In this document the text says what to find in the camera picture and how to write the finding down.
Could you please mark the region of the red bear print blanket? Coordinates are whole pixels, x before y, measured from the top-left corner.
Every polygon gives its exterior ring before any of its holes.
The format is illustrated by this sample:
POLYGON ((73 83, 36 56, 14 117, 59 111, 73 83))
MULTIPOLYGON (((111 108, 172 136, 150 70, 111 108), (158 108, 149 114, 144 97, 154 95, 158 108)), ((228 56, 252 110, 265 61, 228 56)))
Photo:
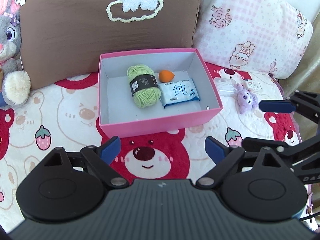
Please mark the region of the red bear print blanket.
MULTIPOLYGON (((212 77, 260 83, 259 100, 282 98, 277 81, 267 74, 236 72, 209 65, 212 77)), ((78 151, 107 141, 99 127, 97 73, 59 81, 31 93, 21 107, 1 108, 1 226, 10 231, 23 221, 16 189, 55 147, 78 151)), ((222 110, 208 123, 171 132, 121 140, 112 167, 125 178, 189 178, 196 180, 213 166, 204 149, 212 136, 229 145, 246 137, 300 142, 297 123, 289 114, 259 109, 240 114, 236 96, 220 96, 222 110)))

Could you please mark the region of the clear plastic packet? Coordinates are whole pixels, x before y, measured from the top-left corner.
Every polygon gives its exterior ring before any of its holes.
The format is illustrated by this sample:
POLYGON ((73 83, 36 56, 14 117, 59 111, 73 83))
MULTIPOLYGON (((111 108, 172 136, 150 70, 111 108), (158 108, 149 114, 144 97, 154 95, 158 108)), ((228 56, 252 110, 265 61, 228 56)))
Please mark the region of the clear plastic packet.
POLYGON ((237 84, 242 85, 248 91, 257 92, 262 90, 260 83, 248 79, 235 81, 233 79, 216 77, 214 83, 220 96, 236 96, 239 91, 237 84))

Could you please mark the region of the brown embroidered pillow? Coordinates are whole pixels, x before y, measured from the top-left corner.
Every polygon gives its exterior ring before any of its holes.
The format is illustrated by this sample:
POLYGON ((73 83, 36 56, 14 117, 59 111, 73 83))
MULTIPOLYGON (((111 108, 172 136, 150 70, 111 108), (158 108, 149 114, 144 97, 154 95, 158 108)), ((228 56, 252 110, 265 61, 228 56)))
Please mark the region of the brown embroidered pillow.
POLYGON ((96 72, 101 54, 190 48, 200 0, 26 0, 21 60, 32 89, 96 72))

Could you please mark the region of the pink cardboard box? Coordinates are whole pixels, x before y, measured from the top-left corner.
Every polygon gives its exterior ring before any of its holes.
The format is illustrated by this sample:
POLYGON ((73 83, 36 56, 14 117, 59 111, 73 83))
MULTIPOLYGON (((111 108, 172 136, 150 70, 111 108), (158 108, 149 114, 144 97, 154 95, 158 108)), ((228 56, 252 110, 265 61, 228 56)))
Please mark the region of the pink cardboard box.
POLYGON ((198 126, 223 108, 197 49, 101 55, 98 104, 102 131, 121 138, 198 126))

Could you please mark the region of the purple plush keychain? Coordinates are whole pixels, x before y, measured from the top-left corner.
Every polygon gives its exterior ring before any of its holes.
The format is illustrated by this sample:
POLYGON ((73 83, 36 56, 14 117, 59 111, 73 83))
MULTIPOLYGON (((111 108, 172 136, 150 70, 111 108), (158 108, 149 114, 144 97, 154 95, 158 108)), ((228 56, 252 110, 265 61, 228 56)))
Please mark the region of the purple plush keychain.
POLYGON ((255 94, 245 89, 243 85, 237 83, 234 88, 237 91, 236 100, 239 105, 240 114, 254 110, 258 106, 258 98, 255 94))

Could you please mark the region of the blue wet wipes pack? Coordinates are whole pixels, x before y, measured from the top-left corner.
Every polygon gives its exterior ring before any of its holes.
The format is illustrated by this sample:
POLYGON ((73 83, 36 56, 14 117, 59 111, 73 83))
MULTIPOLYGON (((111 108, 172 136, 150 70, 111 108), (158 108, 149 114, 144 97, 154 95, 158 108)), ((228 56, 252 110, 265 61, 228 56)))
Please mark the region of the blue wet wipes pack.
POLYGON ((160 83, 158 87, 161 90, 160 102, 164 108, 184 102, 200 101, 193 79, 160 83))

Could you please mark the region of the pink checkered bunny pillow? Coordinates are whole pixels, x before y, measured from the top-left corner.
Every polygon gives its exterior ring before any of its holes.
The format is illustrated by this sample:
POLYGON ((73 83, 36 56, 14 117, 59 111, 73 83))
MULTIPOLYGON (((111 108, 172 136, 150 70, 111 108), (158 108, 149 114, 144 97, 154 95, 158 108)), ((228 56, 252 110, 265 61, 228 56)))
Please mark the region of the pink checkered bunny pillow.
POLYGON ((285 0, 201 0, 193 46, 208 63, 285 79, 312 33, 311 22, 285 0))

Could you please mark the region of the grey bunny plush toy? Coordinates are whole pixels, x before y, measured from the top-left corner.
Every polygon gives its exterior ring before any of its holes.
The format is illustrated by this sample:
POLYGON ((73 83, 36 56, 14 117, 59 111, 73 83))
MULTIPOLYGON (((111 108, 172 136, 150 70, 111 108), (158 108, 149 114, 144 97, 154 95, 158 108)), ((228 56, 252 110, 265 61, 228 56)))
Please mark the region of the grey bunny plush toy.
POLYGON ((17 57, 21 50, 20 8, 26 0, 1 0, 1 106, 24 104, 30 77, 17 57))

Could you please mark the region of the orange makeup sponge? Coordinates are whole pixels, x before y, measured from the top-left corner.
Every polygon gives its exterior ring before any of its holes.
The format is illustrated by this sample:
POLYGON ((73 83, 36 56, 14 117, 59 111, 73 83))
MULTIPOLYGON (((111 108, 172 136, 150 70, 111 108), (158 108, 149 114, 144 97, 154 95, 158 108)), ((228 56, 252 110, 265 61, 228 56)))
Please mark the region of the orange makeup sponge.
POLYGON ((158 75, 158 78, 162 83, 168 83, 172 81, 174 77, 175 74, 169 70, 161 70, 158 75))

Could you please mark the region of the green yarn ball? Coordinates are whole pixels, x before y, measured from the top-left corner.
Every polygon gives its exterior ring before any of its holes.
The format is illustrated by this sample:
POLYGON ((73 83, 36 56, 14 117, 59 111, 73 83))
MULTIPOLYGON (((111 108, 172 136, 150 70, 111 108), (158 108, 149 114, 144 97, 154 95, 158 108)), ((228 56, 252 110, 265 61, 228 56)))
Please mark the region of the green yarn ball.
POLYGON ((160 97, 161 90, 155 77, 155 72, 144 64, 131 66, 127 70, 129 87, 135 105, 146 108, 155 105, 160 97))

